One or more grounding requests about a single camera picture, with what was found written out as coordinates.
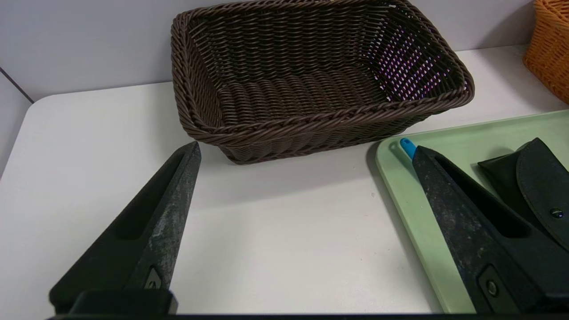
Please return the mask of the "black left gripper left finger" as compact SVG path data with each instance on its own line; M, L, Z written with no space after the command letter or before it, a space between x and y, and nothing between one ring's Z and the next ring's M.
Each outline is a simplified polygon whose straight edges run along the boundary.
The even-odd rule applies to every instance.
M56 314L174 314L170 291L201 151L178 148L49 292Z

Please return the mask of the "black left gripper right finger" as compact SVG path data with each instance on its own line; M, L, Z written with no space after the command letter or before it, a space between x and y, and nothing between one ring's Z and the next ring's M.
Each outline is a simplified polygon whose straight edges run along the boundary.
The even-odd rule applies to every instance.
M568 312L568 253L439 152L412 164L477 313Z

